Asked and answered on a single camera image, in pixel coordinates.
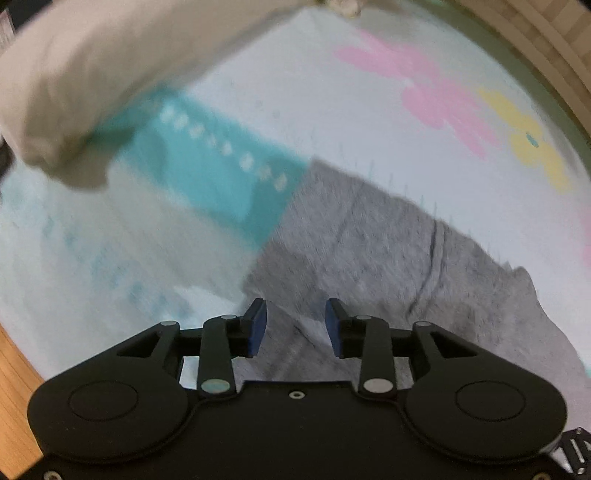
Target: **wooden table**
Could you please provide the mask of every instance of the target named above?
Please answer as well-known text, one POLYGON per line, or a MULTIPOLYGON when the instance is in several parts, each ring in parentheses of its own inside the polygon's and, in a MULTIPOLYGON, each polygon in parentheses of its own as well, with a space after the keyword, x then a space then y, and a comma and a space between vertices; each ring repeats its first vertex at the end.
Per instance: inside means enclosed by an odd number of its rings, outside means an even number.
POLYGON ((27 404, 41 377, 0 327, 0 471, 16 478, 41 457, 27 404))

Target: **yellow flower pattern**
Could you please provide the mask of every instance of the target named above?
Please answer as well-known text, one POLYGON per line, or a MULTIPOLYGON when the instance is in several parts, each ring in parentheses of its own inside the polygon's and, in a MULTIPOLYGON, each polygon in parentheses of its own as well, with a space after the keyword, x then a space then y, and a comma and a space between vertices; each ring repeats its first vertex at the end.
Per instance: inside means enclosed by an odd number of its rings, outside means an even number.
POLYGON ((556 149, 545 142, 544 131, 533 117, 522 113, 503 94, 481 89, 482 99, 513 128, 509 139, 513 152, 523 165, 541 164, 549 182, 560 192, 569 189, 570 182, 564 170, 564 162, 556 149))

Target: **gray towel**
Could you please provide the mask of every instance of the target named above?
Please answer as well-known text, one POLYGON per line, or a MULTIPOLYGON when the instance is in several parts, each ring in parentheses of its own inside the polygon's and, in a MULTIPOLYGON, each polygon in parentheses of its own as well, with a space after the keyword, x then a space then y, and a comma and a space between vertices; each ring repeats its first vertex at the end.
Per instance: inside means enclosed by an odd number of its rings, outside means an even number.
MULTIPOLYGON (((323 324, 338 297, 409 329, 428 320, 553 383, 568 427, 591 429, 591 382, 574 347, 546 316, 523 268, 498 265, 473 240, 418 207, 314 163, 248 276, 268 301, 259 356, 235 361, 237 380, 352 380, 359 361, 336 359, 323 324)), ((413 381, 397 359, 400 387, 413 381)))

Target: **wooden surface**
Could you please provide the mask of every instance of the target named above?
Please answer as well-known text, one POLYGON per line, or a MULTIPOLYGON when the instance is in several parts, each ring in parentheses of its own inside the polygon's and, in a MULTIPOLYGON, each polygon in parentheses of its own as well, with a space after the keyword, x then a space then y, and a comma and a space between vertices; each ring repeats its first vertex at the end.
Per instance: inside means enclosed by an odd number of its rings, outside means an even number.
POLYGON ((455 0, 508 40, 591 135, 591 12, 578 0, 455 0))
POLYGON ((16 478, 41 452, 27 422, 27 404, 41 377, 0 327, 0 471, 16 478))

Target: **teal stripe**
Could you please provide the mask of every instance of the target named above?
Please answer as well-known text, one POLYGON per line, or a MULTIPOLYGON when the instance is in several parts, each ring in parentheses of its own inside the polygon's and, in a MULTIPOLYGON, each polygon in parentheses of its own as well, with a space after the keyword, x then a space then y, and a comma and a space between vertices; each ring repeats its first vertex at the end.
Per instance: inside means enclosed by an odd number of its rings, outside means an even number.
POLYGON ((94 142, 254 248, 273 232, 307 164, 181 92, 159 89, 101 125, 94 142))

